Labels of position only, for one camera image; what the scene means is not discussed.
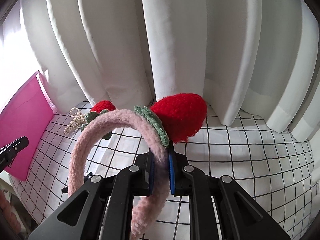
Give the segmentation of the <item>pink fuzzy strawberry headband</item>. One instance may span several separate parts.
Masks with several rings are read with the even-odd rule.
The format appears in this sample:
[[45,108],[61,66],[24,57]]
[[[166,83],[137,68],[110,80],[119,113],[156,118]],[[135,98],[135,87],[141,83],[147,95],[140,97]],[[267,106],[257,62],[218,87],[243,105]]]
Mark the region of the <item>pink fuzzy strawberry headband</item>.
[[130,238],[139,239],[155,222],[169,195],[169,142],[186,142],[202,127],[207,115],[203,98],[193,93],[167,96],[151,107],[136,106],[133,110],[116,109],[110,101],[101,101],[85,115],[81,135],[69,162],[68,194],[72,195],[83,182],[87,157],[101,138],[109,139],[116,128],[137,130],[155,158],[155,182],[149,197],[141,197],[133,207]]

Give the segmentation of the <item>pearl gold hair claw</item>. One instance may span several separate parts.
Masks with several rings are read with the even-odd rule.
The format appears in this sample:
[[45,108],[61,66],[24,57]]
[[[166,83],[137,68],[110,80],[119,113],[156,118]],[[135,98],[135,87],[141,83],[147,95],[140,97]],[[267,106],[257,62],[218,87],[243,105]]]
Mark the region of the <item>pearl gold hair claw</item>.
[[64,129],[64,135],[75,132],[86,123],[86,114],[82,114],[80,109],[78,109],[77,107],[71,108],[70,115],[72,117],[72,120]]

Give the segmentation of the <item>pink storage box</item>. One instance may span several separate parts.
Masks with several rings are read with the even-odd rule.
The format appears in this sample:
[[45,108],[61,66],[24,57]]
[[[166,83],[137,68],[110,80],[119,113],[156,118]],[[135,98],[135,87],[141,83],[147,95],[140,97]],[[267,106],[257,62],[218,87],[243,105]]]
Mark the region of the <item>pink storage box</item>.
[[51,109],[33,74],[13,95],[1,112],[1,146],[20,137],[27,137],[29,145],[17,154],[10,167],[5,168],[13,177],[25,181],[40,139],[53,117]]

